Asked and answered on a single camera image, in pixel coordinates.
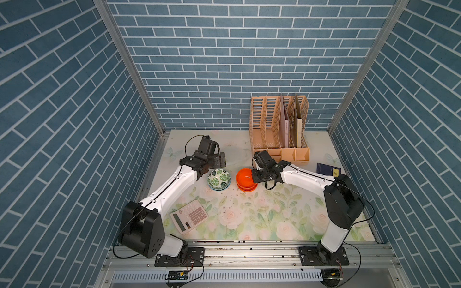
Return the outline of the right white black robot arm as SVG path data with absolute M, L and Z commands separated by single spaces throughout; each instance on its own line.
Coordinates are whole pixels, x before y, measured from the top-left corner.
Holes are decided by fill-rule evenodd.
M 290 162 L 276 163 L 253 158 L 256 164 L 252 170 L 255 183 L 274 182 L 291 184 L 313 192 L 324 199 L 329 224 L 318 244 L 318 253 L 324 258 L 331 256 L 343 246 L 357 218 L 367 205 L 346 175 L 325 176 L 301 169 Z

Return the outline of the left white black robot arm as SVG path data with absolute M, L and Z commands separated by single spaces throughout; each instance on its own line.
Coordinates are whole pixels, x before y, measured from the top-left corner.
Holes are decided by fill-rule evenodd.
M 168 236 L 163 221 L 176 200 L 201 176 L 211 169 L 226 166 L 225 153 L 219 152 L 200 159 L 188 156 L 157 190 L 140 202 L 129 202 L 123 209 L 118 242 L 146 258 L 158 254 L 177 257 L 185 243 L 182 239 Z

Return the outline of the orange bowl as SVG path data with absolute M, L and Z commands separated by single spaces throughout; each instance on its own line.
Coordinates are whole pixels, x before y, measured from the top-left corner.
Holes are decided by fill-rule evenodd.
M 252 180 L 243 180 L 243 181 L 237 181 L 237 187 L 246 193 L 250 193 L 254 191 L 257 188 L 258 184 L 254 183 Z
M 247 181 L 252 180 L 253 181 L 252 170 L 251 169 L 245 168 L 245 169 L 241 169 L 241 170 L 238 171 L 238 173 L 236 175 L 236 181 L 243 181 L 243 180 L 247 180 Z

